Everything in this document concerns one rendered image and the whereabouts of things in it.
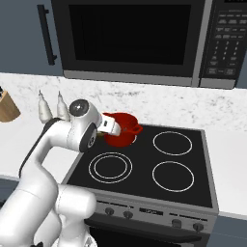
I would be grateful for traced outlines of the white shaker bottle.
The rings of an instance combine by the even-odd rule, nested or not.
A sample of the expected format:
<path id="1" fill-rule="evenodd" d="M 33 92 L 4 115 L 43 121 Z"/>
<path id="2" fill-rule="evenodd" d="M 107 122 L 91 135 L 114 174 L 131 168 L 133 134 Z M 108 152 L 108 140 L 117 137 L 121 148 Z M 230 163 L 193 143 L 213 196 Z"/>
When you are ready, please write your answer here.
<path id="1" fill-rule="evenodd" d="M 58 94 L 57 117 L 67 122 L 70 121 L 69 110 L 61 94 Z"/>
<path id="2" fill-rule="evenodd" d="M 53 118 L 49 105 L 41 92 L 39 92 L 39 118 L 43 124 Z"/>

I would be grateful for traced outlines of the grey cupboard door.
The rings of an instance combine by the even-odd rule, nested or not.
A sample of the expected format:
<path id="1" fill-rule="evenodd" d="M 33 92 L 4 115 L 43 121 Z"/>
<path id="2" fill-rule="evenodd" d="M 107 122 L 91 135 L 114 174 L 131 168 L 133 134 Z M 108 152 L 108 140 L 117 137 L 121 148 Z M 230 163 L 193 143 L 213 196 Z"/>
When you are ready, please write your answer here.
<path id="1" fill-rule="evenodd" d="M 49 10 L 54 66 L 47 61 L 37 5 Z M 51 0 L 0 0 L 0 72 L 63 75 Z"/>

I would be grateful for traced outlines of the black glass hob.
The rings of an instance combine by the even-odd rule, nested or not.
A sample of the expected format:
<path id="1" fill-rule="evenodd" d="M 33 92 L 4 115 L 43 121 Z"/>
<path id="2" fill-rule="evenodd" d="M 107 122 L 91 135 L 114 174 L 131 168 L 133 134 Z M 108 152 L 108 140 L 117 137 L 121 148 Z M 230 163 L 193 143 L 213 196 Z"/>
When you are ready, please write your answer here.
<path id="1" fill-rule="evenodd" d="M 201 130 L 145 125 L 128 147 L 98 137 L 69 184 L 147 200 L 212 207 Z"/>

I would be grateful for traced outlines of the grey base cupboard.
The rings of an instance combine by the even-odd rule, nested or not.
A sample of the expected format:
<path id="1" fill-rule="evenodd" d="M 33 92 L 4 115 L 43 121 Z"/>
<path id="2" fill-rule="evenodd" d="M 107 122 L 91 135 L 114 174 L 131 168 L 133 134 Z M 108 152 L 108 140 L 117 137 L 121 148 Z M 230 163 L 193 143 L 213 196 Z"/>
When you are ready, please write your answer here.
<path id="1" fill-rule="evenodd" d="M 219 216 L 206 247 L 247 247 L 247 220 Z"/>
<path id="2" fill-rule="evenodd" d="M 8 200 L 18 185 L 16 180 L 0 178 L 0 208 Z"/>

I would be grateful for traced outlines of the wooden knife block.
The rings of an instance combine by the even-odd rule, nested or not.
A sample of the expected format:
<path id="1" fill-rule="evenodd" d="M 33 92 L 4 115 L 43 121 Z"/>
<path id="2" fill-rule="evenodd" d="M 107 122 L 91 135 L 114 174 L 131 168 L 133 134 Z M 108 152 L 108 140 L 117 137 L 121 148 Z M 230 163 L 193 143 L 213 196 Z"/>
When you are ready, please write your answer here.
<path id="1" fill-rule="evenodd" d="M 0 122 L 8 123 L 20 116 L 20 111 L 10 94 L 0 87 Z"/>

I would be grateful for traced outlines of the steel oven control panel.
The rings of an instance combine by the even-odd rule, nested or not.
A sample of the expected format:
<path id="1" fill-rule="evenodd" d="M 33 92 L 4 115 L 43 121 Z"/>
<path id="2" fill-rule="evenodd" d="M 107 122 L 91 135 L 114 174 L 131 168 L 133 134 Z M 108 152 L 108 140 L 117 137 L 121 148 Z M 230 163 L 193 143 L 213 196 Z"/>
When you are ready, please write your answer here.
<path id="1" fill-rule="evenodd" d="M 104 195 L 96 195 L 96 213 L 107 215 L 105 209 L 111 207 L 114 214 L 111 216 L 124 218 L 125 211 L 131 211 L 133 217 L 129 220 L 135 220 L 143 223 L 150 223 L 160 226 L 172 227 L 172 221 L 178 219 L 181 221 L 181 229 L 195 232 L 193 225 L 201 223 L 204 229 L 200 233 L 212 233 L 217 216 L 206 214 L 204 212 L 193 212 L 183 208 L 175 208 L 165 205 L 153 205 L 141 201 L 130 201 Z"/>

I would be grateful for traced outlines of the black oven door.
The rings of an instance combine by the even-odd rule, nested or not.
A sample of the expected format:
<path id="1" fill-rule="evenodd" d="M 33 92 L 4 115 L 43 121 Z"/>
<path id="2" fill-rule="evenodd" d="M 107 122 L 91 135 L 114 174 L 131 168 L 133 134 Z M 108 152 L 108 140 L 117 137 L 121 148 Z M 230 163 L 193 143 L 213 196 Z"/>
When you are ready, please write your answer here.
<path id="1" fill-rule="evenodd" d="M 97 247 L 206 247 L 209 237 L 206 236 L 200 241 L 194 241 L 184 246 L 182 243 L 167 242 L 160 239 L 109 231 L 90 227 L 90 234 L 95 239 Z"/>

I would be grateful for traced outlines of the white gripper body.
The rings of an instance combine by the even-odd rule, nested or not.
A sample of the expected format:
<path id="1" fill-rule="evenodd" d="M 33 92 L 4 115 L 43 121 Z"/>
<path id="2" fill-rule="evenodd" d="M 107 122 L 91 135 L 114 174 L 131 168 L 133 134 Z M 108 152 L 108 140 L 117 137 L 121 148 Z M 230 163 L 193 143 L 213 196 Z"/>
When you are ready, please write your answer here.
<path id="1" fill-rule="evenodd" d="M 119 136 L 121 134 L 121 127 L 114 118 L 107 118 L 104 121 L 104 126 L 109 135 Z"/>

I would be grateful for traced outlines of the red pot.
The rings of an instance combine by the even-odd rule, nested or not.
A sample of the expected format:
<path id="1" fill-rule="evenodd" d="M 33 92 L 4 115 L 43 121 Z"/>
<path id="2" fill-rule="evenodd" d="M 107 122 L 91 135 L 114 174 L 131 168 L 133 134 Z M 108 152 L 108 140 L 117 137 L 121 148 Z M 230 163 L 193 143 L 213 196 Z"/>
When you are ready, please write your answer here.
<path id="1" fill-rule="evenodd" d="M 114 118 L 121 128 L 119 136 L 104 135 L 105 142 L 112 147 L 122 148 L 131 145 L 135 137 L 143 130 L 133 115 L 120 112 L 106 113 L 106 116 Z"/>

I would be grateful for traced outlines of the black and steel microwave oven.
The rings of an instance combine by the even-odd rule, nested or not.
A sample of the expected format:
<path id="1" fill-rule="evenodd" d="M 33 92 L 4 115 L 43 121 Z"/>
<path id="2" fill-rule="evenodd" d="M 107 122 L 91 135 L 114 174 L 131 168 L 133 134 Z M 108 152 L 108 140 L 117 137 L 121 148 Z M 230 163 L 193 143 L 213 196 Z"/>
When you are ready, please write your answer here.
<path id="1" fill-rule="evenodd" d="M 231 90 L 247 0 L 51 0 L 66 78 Z"/>

